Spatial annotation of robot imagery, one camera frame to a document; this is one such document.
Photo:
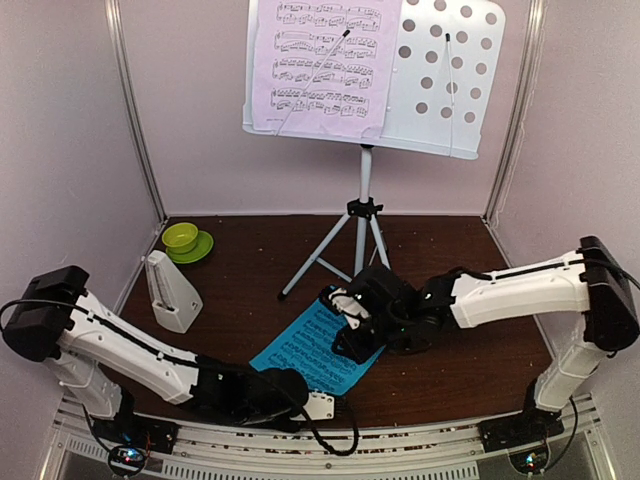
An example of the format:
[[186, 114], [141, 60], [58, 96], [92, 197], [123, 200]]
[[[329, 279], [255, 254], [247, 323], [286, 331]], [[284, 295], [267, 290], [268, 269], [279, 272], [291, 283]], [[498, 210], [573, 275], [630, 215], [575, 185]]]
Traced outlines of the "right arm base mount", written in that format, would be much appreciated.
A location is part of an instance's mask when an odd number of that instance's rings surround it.
[[529, 402], [519, 413], [484, 420], [478, 431], [485, 453], [505, 450], [511, 467], [532, 477], [552, 466], [549, 439], [564, 432], [561, 411], [546, 411]]

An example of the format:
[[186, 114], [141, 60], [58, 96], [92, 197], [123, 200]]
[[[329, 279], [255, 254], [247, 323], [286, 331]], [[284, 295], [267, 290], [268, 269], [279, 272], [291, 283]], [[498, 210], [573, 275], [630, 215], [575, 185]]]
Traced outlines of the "blue sheet music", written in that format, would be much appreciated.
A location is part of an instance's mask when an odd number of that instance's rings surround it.
[[333, 314], [316, 300], [249, 364], [257, 371], [294, 369], [304, 377], [310, 390], [343, 396], [384, 351], [380, 348], [363, 364], [333, 353], [331, 346], [336, 334], [346, 325], [343, 316]]

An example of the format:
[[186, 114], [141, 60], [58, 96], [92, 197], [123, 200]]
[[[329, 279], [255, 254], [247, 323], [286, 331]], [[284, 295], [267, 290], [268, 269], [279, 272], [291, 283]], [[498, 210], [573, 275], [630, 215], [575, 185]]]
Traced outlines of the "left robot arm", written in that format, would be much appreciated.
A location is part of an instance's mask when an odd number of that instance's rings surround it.
[[257, 372], [168, 345], [113, 314], [87, 290], [88, 278], [75, 265], [32, 278], [22, 297], [7, 303], [12, 314], [2, 338], [21, 357], [49, 362], [121, 443], [137, 442], [144, 424], [127, 409], [131, 395], [109, 383], [100, 366], [208, 423], [295, 432], [296, 418], [308, 418], [311, 392], [296, 370]]

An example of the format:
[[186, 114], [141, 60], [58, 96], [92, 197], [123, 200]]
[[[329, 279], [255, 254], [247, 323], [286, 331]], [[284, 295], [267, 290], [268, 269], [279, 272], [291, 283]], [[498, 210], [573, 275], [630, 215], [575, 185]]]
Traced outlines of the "white metronome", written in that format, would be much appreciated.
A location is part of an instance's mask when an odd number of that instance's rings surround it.
[[202, 310], [199, 293], [159, 250], [146, 257], [145, 272], [156, 322], [173, 333], [185, 334]]

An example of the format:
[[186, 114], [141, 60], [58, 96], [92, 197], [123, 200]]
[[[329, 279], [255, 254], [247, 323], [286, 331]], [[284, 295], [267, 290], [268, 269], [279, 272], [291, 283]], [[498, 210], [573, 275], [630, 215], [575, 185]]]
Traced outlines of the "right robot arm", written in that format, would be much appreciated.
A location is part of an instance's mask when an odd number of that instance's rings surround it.
[[346, 287], [325, 289], [321, 299], [347, 321], [333, 352], [358, 364], [381, 348], [422, 352], [444, 329], [555, 312], [580, 314], [571, 342], [532, 382], [523, 412], [513, 419], [513, 433], [530, 442], [605, 356], [638, 339], [631, 282], [601, 240], [587, 236], [578, 249], [560, 257], [489, 273], [457, 267], [420, 289], [386, 266], [367, 267]]

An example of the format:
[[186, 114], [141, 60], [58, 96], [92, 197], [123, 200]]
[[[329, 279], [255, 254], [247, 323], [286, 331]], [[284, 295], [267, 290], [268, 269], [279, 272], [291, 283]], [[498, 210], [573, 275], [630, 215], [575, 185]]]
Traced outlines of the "purple sheet music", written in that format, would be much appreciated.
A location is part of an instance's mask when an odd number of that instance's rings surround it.
[[322, 140], [381, 137], [399, 1], [252, 1], [247, 131]]

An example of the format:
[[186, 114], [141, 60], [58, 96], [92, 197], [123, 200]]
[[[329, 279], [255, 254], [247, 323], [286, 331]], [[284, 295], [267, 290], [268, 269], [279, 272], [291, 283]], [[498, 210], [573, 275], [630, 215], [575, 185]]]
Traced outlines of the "white music stand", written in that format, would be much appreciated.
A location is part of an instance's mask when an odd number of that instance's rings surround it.
[[387, 113], [377, 140], [355, 144], [360, 191], [339, 218], [355, 220], [354, 267], [386, 261], [381, 206], [370, 193], [377, 147], [462, 160], [478, 156], [483, 120], [500, 55], [506, 16], [492, 1], [399, 1], [402, 4]]

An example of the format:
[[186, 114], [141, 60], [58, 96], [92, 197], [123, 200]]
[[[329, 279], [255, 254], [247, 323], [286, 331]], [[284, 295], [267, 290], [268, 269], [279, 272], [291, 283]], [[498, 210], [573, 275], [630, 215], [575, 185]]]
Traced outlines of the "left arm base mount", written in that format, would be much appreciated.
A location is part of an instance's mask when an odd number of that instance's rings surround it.
[[134, 402], [125, 391], [113, 419], [92, 417], [83, 408], [91, 435], [107, 452], [107, 466], [124, 479], [141, 473], [152, 452], [171, 454], [179, 431], [175, 422], [135, 414]]

